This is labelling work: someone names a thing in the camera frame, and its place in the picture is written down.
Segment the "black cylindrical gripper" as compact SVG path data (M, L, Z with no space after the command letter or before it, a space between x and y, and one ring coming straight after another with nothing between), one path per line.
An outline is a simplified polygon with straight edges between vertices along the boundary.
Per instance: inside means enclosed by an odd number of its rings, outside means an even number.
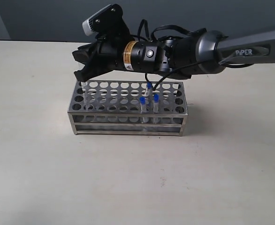
M148 41L102 41L78 47L72 56L79 64L74 72L79 82L104 75L113 70L139 73L167 73L165 50Z

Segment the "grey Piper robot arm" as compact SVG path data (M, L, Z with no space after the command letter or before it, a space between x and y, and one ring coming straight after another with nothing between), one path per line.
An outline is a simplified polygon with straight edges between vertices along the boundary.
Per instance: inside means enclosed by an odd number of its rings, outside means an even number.
M114 70L186 80L225 68L275 63L275 26L235 37L199 29L185 37L151 36L149 41L138 41L122 25L98 34L96 41L78 47L72 55L83 64L75 72L80 82Z

